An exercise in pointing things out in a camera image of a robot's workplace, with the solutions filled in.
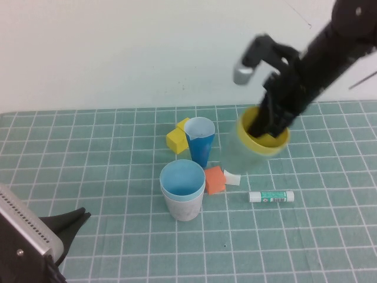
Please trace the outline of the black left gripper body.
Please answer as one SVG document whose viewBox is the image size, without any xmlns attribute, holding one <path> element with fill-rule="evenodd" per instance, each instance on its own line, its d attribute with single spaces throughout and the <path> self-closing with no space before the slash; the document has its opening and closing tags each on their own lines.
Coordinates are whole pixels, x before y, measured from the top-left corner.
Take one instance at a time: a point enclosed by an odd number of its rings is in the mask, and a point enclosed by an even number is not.
<svg viewBox="0 0 377 283">
<path fill-rule="evenodd" d="M 65 282 L 62 240 L 38 217 L 1 207 L 1 282 Z"/>
</svg>

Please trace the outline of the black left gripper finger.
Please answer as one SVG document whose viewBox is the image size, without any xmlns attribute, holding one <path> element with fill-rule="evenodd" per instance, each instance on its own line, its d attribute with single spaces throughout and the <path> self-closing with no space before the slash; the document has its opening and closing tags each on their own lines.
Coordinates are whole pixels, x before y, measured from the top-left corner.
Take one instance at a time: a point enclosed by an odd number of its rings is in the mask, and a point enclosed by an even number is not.
<svg viewBox="0 0 377 283">
<path fill-rule="evenodd" d="M 86 210 L 79 208 L 61 215 L 40 217 L 39 219 L 56 235 L 77 233 L 86 222 Z"/>
<path fill-rule="evenodd" d="M 57 266 L 63 262 L 74 238 L 90 217 L 90 213 L 65 213 L 57 216 L 59 225 L 57 236 L 62 240 L 64 247 L 62 255 L 55 263 Z"/>
</svg>

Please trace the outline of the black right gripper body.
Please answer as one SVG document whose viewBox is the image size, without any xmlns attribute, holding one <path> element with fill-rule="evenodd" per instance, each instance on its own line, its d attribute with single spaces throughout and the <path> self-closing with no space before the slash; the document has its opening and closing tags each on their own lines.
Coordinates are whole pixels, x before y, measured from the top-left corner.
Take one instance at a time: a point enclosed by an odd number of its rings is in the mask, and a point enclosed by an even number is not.
<svg viewBox="0 0 377 283">
<path fill-rule="evenodd" d="M 291 115 L 291 124 L 307 105 L 304 102 L 306 87 L 303 85 L 300 68 L 301 60 L 296 57 L 284 72 L 269 78 L 266 93 L 261 102 L 270 106 L 273 115 Z"/>
</svg>

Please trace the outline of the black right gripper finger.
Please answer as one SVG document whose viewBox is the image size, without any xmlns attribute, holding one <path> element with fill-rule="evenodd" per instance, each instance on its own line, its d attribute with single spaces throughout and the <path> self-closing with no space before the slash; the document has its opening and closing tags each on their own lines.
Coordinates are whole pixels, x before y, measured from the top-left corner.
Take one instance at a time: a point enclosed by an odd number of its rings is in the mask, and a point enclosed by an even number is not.
<svg viewBox="0 0 377 283">
<path fill-rule="evenodd" d="M 269 134 L 277 138 L 280 136 L 286 128 L 291 124 L 291 115 L 284 114 L 274 114 L 272 115 L 269 122 Z"/>
<path fill-rule="evenodd" d="M 271 133 L 271 126 L 273 124 L 273 114 L 270 106 L 263 103 L 258 108 L 258 112 L 247 132 L 254 138 L 262 137 L 265 134 Z"/>
</svg>

